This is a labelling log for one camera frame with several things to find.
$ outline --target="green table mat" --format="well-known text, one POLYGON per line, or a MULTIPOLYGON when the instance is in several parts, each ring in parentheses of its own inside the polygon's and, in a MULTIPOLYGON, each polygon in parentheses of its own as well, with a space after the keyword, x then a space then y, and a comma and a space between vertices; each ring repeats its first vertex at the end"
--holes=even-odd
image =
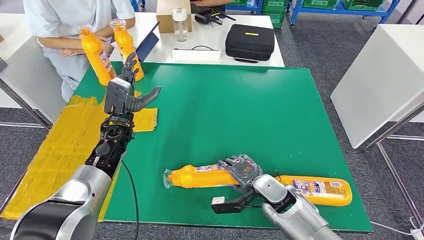
MULTIPOLYGON (((117 72, 122 64, 113 63, 117 72)), ((314 80, 306 68, 143 63, 145 77, 135 84, 148 93, 162 86, 148 107, 158 107, 153 132, 140 132, 124 161, 134 178, 139 218, 145 223, 273 228, 260 208, 215 214, 213 197, 240 196, 231 187, 192 188, 163 185, 165 169, 203 166, 247 154, 265 173, 340 178, 349 182, 348 206, 317 206, 330 227, 373 230, 339 147, 314 80)), ((101 101, 106 88, 92 69, 75 91, 101 101)), ((118 174, 104 219, 135 221, 132 186, 118 174)))

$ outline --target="green crate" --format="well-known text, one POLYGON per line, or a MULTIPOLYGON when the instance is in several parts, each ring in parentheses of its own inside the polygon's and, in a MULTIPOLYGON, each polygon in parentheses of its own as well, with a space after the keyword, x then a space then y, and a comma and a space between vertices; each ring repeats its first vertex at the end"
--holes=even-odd
POLYGON ((281 28, 281 25, 283 25, 286 13, 280 11, 263 11, 262 15, 269 16, 271 18, 272 26, 275 29, 279 29, 281 28))
POLYGON ((285 13, 287 10, 288 0, 265 0, 262 5, 262 12, 281 12, 285 13))
POLYGON ((231 3, 227 3, 228 6, 243 6, 245 7, 248 4, 248 0, 232 0, 231 3))
POLYGON ((302 7, 316 9, 334 9, 337 0, 303 0, 302 7))
POLYGON ((341 3, 344 5, 344 8, 348 10, 364 10, 364 11, 377 11, 383 1, 379 3, 378 6, 367 6, 367 5, 355 5, 353 0, 341 0, 341 3))

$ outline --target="orange bottle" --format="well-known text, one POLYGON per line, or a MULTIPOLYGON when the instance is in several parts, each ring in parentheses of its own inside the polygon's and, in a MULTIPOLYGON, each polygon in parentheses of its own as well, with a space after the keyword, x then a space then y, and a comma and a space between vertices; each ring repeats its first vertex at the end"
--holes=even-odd
MULTIPOLYGON (((349 183, 339 178, 317 176, 276 176, 283 185, 292 185, 313 204, 326 206, 346 206, 352 202, 349 183)), ((238 185, 239 183, 220 165, 187 165, 181 169, 165 170, 163 185, 190 188, 212 188, 238 185)))
POLYGON ((190 188, 210 188, 238 185, 239 183, 218 164, 207 166, 187 165, 179 170, 165 170, 163 185, 165 188, 179 186, 190 188))
MULTIPOLYGON (((122 62, 125 63, 128 56, 135 52, 133 37, 128 33, 126 28, 127 22, 124 19, 117 18, 110 22, 110 27, 115 33, 115 41, 119 47, 122 62)), ((136 61, 134 69, 138 69, 138 72, 135 75, 135 81, 139 81, 145 76, 145 74, 142 70, 142 66, 139 62, 139 57, 137 54, 135 54, 134 59, 136 61)))
POLYGON ((105 51, 103 51, 102 41, 94 35, 90 24, 79 25, 77 28, 81 38, 82 49, 84 49, 99 83, 107 86, 108 82, 115 78, 117 74, 105 51))

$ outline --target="clear bottle cap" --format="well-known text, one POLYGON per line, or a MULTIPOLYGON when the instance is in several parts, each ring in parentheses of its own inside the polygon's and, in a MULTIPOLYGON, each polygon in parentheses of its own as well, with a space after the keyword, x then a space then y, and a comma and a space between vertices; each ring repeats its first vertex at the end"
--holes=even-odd
POLYGON ((172 183, 172 171, 169 169, 166 169, 163 173, 163 185, 165 188, 169 189, 174 184, 172 183))
POLYGON ((114 31, 122 31, 126 28, 127 22, 124 19, 116 18, 110 21, 110 27, 114 31))
POLYGON ((82 36, 88 36, 92 33, 93 26, 91 24, 81 24, 76 26, 78 33, 82 36))
POLYGON ((187 11, 182 7, 172 9, 172 19, 177 22, 187 20, 187 11))

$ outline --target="black case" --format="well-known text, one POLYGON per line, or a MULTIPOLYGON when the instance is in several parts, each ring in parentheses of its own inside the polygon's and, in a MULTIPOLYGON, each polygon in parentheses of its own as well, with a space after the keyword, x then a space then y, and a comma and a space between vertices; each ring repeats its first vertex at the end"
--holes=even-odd
POLYGON ((225 53, 235 59, 268 61, 274 45, 274 29, 234 24, 226 36, 225 53))

